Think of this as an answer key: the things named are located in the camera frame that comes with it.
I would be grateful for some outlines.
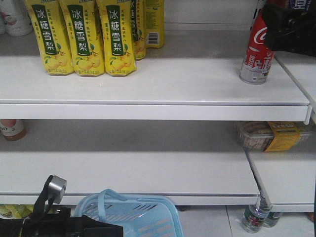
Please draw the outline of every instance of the barcode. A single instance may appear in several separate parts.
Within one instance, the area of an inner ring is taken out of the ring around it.
[[[159,33],[149,32],[147,35],[147,44],[159,44]]]

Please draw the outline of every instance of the green label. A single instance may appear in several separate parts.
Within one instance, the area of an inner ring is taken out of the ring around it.
[[[54,43],[54,38],[50,30],[49,20],[44,5],[32,5],[35,16],[38,20],[41,36],[45,46],[46,54],[56,55],[57,49]]]
[[[131,25],[134,42],[139,40],[138,30],[137,30],[137,3],[138,0],[131,1]]]
[[[89,56],[90,50],[84,27],[83,6],[68,5],[67,7],[73,22],[78,55]]]
[[[123,40],[120,25],[120,8],[117,5],[106,6],[111,32],[112,54],[115,56],[123,56]]]

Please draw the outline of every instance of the black object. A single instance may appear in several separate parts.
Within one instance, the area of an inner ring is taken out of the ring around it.
[[[98,222],[87,216],[70,217],[69,208],[62,208],[58,214],[48,214],[54,203],[60,203],[66,183],[50,175],[34,204],[31,218],[0,218],[0,237],[123,237],[122,226]]]
[[[262,18],[268,27],[264,42],[267,48],[316,57],[316,0],[307,12],[266,4]]]
[[[21,237],[123,237],[123,227],[87,216],[70,217],[70,209],[62,208],[58,214],[47,214],[36,225],[23,227]]]

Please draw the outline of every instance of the shelf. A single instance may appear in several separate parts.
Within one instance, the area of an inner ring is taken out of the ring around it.
[[[289,52],[278,52],[276,58],[309,99],[311,118],[316,122],[316,58]]]
[[[229,121],[26,120],[0,140],[0,203],[35,202],[49,175],[67,180],[63,204],[111,188],[177,205],[255,203],[259,194]]]
[[[287,152],[248,152],[272,211],[314,212],[316,136]]]
[[[274,61],[253,86],[238,73],[249,31],[166,31],[124,78],[47,75],[34,34],[0,36],[0,115],[6,119],[292,120],[308,99]]]

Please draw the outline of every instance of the plastic basket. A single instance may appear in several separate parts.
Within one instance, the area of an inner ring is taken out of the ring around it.
[[[175,205],[166,197],[118,194],[106,189],[83,198],[75,217],[123,226],[124,237],[183,237]]]

